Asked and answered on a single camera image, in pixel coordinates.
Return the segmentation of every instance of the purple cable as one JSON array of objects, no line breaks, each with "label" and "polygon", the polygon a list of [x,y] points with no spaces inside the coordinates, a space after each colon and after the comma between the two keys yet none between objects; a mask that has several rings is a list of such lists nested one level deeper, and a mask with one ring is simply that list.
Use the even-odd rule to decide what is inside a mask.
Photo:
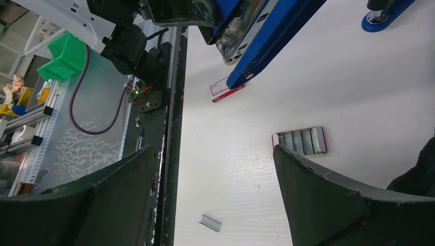
[{"label": "purple cable", "polygon": [[[82,84],[83,79],[85,78],[85,75],[86,75],[86,72],[88,71],[88,66],[89,66],[89,57],[90,57],[89,46],[85,43],[83,43],[83,44],[85,45],[85,65],[83,66],[83,70],[80,73],[80,76],[78,77],[78,80],[77,80],[77,84],[75,85],[74,91],[72,92],[71,100],[69,102],[69,118],[71,119],[72,125],[77,130],[79,130],[85,134],[89,134],[89,135],[101,135],[101,134],[109,131],[113,127],[113,125],[115,124],[115,122],[118,118],[118,115],[120,114],[120,109],[121,109],[122,102],[124,100],[124,94],[127,91],[127,86],[124,87],[123,92],[121,94],[120,102],[118,104],[118,108],[116,109],[115,118],[113,118],[112,123],[110,123],[110,125],[107,128],[105,128],[101,131],[98,131],[98,132],[91,132],[91,131],[88,131],[86,129],[81,128],[74,119],[74,115],[72,113],[72,108],[74,105],[75,96],[77,95],[77,91],[78,91],[80,85]],[[127,82],[127,85],[130,85],[131,82],[133,82],[133,80],[129,79],[129,81]]]}]

